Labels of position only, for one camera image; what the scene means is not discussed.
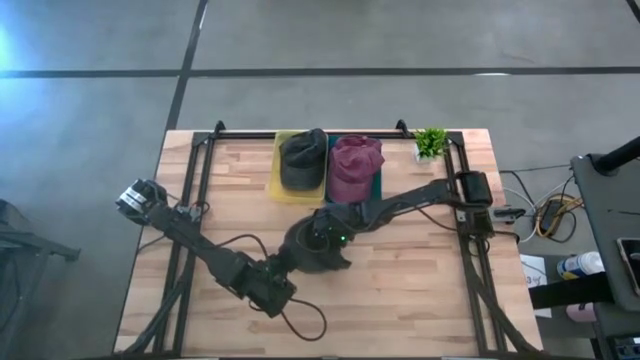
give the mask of white paper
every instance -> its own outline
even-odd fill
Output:
[[[530,255],[520,255],[522,269],[527,277],[527,287],[547,285],[547,271],[544,267],[544,258]],[[536,316],[551,318],[551,309],[534,310]]]

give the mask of baseball cap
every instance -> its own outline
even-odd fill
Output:
[[[360,135],[338,139],[329,153],[327,186],[331,200],[338,203],[367,200],[373,176],[383,163],[380,140]]]
[[[324,179],[327,134],[313,129],[293,135],[280,145],[280,182],[289,190],[313,190]]]

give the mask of yellow tray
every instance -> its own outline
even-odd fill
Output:
[[[324,202],[325,183],[327,181],[327,174],[325,170],[325,176],[322,179],[322,183],[314,190],[309,191],[294,191],[288,190],[282,187],[280,182],[280,145],[287,139],[295,134],[299,134],[301,131],[295,130],[281,130],[276,132],[275,141],[273,144],[273,161],[271,163],[271,179],[269,180],[269,196],[280,202],[296,203],[296,204],[318,204],[321,205]],[[327,168],[327,154],[325,153],[325,169]]]

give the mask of black cap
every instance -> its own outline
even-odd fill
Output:
[[[289,190],[313,190],[322,184],[327,134],[313,129],[293,135],[280,145],[280,181]]]

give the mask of maroon cap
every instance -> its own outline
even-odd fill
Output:
[[[338,203],[364,201],[371,193],[374,174],[384,163],[382,143],[367,136],[346,135],[329,153],[328,190]]]

